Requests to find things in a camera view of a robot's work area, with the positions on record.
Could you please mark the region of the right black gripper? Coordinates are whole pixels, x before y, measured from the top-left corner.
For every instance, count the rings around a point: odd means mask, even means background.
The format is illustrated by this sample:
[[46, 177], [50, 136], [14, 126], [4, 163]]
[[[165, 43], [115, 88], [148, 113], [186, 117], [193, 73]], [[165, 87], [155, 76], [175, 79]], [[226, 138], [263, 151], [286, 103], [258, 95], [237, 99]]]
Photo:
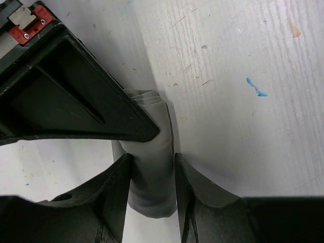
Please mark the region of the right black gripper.
[[21, 1], [1, 3], [1, 76], [11, 75], [37, 56], [56, 65], [52, 54], [66, 27], [42, 2], [31, 6]]

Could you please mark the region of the grey underwear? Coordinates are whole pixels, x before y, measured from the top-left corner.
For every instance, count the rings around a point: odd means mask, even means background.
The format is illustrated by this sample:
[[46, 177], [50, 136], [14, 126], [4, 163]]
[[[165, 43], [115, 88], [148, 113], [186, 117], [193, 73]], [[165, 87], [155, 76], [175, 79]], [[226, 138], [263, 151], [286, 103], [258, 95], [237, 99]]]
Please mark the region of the grey underwear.
[[134, 157], [128, 203], [149, 218], [167, 218], [176, 211], [173, 132], [167, 103], [155, 90], [126, 89], [125, 93], [157, 124], [160, 133], [146, 143], [114, 141], [115, 158]]

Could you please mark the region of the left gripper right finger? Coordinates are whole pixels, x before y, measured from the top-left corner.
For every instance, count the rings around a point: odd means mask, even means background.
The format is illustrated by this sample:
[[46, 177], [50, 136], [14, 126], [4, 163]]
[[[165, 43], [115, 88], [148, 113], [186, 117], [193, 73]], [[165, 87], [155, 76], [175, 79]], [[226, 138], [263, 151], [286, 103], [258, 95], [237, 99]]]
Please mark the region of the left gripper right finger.
[[323, 242], [323, 197], [239, 197], [174, 160], [182, 242]]

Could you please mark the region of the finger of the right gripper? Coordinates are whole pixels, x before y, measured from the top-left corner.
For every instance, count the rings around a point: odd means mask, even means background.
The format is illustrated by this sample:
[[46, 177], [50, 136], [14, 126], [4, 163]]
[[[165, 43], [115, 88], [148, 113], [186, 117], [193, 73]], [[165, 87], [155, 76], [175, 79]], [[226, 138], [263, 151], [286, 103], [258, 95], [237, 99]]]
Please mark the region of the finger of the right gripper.
[[37, 139], [148, 142], [160, 130], [64, 26], [1, 58], [1, 145]]

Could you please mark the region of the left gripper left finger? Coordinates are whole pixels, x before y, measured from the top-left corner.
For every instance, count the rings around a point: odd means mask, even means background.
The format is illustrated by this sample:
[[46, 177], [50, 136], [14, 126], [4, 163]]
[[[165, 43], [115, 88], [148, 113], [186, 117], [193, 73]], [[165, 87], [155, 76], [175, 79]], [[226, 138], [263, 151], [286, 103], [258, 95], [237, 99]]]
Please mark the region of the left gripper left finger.
[[52, 201], [1, 196], [1, 242], [121, 242], [132, 161], [124, 154]]

